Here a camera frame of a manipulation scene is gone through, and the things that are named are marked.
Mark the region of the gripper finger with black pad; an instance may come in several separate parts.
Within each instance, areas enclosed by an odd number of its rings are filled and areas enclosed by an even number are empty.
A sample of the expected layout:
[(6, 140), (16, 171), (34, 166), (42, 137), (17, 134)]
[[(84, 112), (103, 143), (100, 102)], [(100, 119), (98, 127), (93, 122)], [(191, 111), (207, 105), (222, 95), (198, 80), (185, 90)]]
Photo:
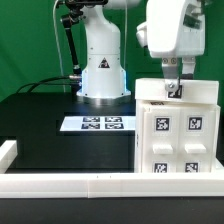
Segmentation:
[(195, 66), (196, 66), (196, 59), (194, 57), (183, 57), (182, 78), (192, 80), (194, 78)]
[(179, 89), (179, 73), (177, 58), (163, 58), (162, 71), (167, 92), (176, 92)]

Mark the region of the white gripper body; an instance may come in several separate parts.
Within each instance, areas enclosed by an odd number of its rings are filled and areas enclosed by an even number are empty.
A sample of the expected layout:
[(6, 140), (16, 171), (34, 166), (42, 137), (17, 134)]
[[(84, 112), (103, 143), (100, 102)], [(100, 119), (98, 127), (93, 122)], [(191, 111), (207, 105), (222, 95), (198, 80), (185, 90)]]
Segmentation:
[(204, 54), (205, 16), (199, 0), (148, 0), (146, 25), (152, 58)]

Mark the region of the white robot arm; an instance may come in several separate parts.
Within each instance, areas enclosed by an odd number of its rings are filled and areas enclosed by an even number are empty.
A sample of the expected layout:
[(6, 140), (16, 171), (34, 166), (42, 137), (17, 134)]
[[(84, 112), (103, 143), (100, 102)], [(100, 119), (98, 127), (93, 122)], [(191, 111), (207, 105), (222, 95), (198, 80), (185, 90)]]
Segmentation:
[[(127, 9), (141, 0), (108, 0), (102, 6), (83, 7), (87, 37), (87, 65), (77, 96), (95, 105), (109, 105), (130, 98), (126, 71), (120, 64), (120, 30), (108, 21), (103, 9)], [(192, 75), (195, 58), (205, 50), (204, 6), (209, 0), (148, 0), (146, 19), (137, 27), (137, 39), (150, 56), (162, 60), (164, 89), (175, 92), (180, 74)]]

